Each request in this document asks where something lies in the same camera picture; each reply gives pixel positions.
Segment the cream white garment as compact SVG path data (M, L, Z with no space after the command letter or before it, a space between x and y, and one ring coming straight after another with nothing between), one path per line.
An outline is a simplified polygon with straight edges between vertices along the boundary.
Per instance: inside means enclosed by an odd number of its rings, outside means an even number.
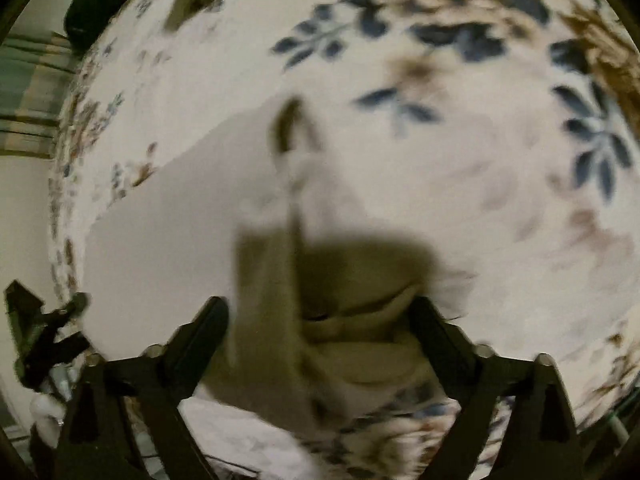
M104 356L126 358L222 297L230 322L198 395L318 440L445 399L401 319L443 275L423 240L366 215L311 108L277 96L96 222L82 326Z

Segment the striped green curtain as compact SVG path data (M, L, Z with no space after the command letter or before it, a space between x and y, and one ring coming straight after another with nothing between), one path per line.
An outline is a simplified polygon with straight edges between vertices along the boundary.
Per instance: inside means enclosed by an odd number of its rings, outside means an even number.
M54 32L15 34L1 44L1 153L48 158L78 59Z

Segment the floral cream bed blanket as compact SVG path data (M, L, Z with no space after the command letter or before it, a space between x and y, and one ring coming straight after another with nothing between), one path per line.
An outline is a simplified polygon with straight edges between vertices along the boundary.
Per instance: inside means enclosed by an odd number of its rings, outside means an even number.
M582 449L638 400L639 51L608 0L216 0L169 30L177 1L128 0L67 93L59 297L90 296L108 208L232 115L297 96L366 215L434 249L444 275L416 297L498 356L552 357ZM180 415L233 479L423 479L460 412L445 393L309 440L198 385Z

